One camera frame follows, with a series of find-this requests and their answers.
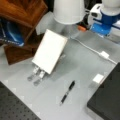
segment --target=small white block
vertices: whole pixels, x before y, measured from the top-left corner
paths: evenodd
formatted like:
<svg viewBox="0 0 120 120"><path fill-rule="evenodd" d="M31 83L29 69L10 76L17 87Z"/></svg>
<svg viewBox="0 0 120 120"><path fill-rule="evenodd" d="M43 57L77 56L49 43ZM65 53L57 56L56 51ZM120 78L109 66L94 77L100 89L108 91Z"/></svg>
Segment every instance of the small white block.
<svg viewBox="0 0 120 120"><path fill-rule="evenodd" d="M104 78L103 75L97 74L97 75L94 77L93 81L99 84L99 83L101 83L101 81L103 80L103 78Z"/></svg>
<svg viewBox="0 0 120 120"><path fill-rule="evenodd" d="M105 51L102 51L100 54L105 58L109 58L109 54L106 53Z"/></svg>

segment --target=white panel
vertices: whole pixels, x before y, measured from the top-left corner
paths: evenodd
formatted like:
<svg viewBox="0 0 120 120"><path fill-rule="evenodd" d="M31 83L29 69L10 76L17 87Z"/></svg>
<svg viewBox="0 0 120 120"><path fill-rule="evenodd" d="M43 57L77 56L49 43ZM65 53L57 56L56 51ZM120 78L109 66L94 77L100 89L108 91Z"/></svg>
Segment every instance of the white panel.
<svg viewBox="0 0 120 120"><path fill-rule="evenodd" d="M65 47L67 38L46 30L45 35L32 62L38 65L42 70L51 74L60 54Z"/></svg>

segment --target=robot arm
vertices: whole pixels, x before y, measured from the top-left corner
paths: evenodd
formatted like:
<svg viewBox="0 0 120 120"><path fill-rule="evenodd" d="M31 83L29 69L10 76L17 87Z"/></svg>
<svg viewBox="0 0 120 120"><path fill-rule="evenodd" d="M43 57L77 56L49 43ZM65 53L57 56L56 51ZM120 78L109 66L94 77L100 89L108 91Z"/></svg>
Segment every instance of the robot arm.
<svg viewBox="0 0 120 120"><path fill-rule="evenodd" d="M102 0L102 4L96 4L87 15L86 26L84 27L88 30L114 42L120 42L118 41L120 37L120 0Z"/></svg>

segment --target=white table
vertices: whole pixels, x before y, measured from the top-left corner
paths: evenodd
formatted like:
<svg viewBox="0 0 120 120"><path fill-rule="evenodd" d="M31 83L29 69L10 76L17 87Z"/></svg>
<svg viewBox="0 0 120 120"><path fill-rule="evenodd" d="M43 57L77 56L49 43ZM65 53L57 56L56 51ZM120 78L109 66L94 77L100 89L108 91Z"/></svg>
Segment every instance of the white table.
<svg viewBox="0 0 120 120"><path fill-rule="evenodd" d="M120 61L120 46L97 35L79 31L73 35L97 51L106 51L114 61ZM37 87L27 81L32 73L31 59L9 66L3 47L0 47L0 80L42 120L102 120L87 108L87 101L99 84L92 80L96 74L106 76L115 66L97 54L69 40L66 55L56 66L52 75L47 75ZM62 106L59 102L70 83L76 84Z"/></svg>

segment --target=pen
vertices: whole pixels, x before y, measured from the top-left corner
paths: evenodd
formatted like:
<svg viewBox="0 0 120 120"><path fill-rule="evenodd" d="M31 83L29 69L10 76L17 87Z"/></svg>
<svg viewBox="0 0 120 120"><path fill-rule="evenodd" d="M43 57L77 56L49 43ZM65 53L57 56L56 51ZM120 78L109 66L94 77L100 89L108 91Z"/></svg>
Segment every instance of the pen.
<svg viewBox="0 0 120 120"><path fill-rule="evenodd" d="M62 98L62 100L61 100L61 102L60 102L60 106L64 103L65 99L67 98L69 92L72 90L72 88L74 87L74 85L75 85L75 81L73 81L73 82L70 84L70 86L69 86L69 88L68 88L68 91L65 93L65 95L63 96L63 98Z"/></svg>

